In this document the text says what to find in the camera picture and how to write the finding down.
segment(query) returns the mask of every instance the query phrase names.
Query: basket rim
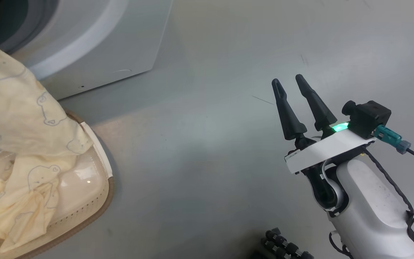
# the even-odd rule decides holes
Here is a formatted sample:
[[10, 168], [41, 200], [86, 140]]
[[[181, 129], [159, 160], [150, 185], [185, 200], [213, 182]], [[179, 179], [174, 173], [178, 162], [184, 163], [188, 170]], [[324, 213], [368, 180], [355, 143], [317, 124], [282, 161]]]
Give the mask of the basket rim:
[[[68, 115], [68, 117], [70, 117], [72, 120], [76, 121], [79, 124], [84, 122], [84, 120], [82, 118], [80, 118], [78, 115], [76, 115], [75, 113], [73, 113], [70, 110], [65, 109], [65, 113]], [[63, 241], [69, 239], [70, 237], [74, 236], [76, 233], [78, 233], [79, 231], [81, 231], [82, 229], [84, 229], [85, 227], [90, 225], [92, 222], [94, 222], [95, 220], [100, 218], [103, 215], [103, 213], [105, 213], [105, 211], [110, 206], [111, 201], [113, 200], [114, 193], [115, 193], [115, 181], [114, 181], [114, 177], [111, 176], [111, 177], [108, 178], [108, 195], [106, 197], [105, 203], [103, 203], [103, 205], [100, 207], [99, 210], [97, 210], [97, 212], [95, 212], [92, 216], [88, 217], [86, 220], [82, 221], [81, 223], [79, 223], [77, 226], [70, 229], [66, 233], [52, 239], [48, 243], [46, 243], [42, 246], [39, 246], [36, 249], [31, 250], [30, 252], [28, 252], [26, 254], [23, 254], [21, 256], [16, 257], [15, 259], [30, 259], [30, 258], [33, 258], [33, 257], [37, 256], [38, 254], [44, 253], [47, 250], [53, 248], [54, 246], [62, 243]]]

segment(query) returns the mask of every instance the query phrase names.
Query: yellow cloth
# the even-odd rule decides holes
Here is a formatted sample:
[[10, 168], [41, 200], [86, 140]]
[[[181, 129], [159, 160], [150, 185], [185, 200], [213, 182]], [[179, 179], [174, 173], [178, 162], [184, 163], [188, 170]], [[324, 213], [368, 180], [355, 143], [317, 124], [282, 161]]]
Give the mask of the yellow cloth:
[[17, 154], [10, 177], [0, 179], [0, 253], [46, 233], [58, 174], [91, 145], [34, 75], [0, 51], [0, 150]]

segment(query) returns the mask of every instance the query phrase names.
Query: washing machine drum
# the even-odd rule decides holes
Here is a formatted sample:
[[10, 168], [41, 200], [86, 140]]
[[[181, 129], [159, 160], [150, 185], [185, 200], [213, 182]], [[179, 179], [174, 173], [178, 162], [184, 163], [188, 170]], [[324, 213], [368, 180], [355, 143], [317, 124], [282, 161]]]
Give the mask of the washing machine drum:
[[53, 16], [58, 0], [0, 0], [0, 49], [12, 54], [33, 40]]

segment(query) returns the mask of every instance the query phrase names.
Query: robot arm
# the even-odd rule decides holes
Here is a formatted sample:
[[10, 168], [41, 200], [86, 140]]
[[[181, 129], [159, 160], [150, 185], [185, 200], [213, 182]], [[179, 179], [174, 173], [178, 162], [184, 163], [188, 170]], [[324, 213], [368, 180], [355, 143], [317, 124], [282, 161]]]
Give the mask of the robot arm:
[[409, 143], [384, 127], [391, 110], [374, 101], [361, 105], [349, 101], [342, 112], [350, 115], [350, 122], [332, 128], [337, 119], [329, 108], [302, 75], [297, 75], [296, 81], [312, 110], [316, 130], [322, 131], [322, 139], [316, 142], [304, 136], [306, 126], [286, 101], [279, 80], [274, 79], [272, 86], [284, 136], [286, 140], [294, 139], [296, 147], [285, 160], [291, 173], [301, 172], [309, 180], [317, 204], [327, 212], [348, 249], [343, 253], [355, 259], [414, 259], [414, 240], [410, 239], [408, 224], [413, 211], [404, 211], [376, 174], [354, 159], [362, 153], [369, 154], [366, 146], [378, 139], [406, 152]]

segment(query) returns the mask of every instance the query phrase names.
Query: washing machine door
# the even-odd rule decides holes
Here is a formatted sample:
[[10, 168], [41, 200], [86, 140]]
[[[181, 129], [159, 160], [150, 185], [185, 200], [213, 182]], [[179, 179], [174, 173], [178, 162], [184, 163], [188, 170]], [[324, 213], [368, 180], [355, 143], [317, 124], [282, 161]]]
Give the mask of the washing machine door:
[[127, 5], [128, 0], [0, 0], [0, 49], [42, 80], [100, 44]]

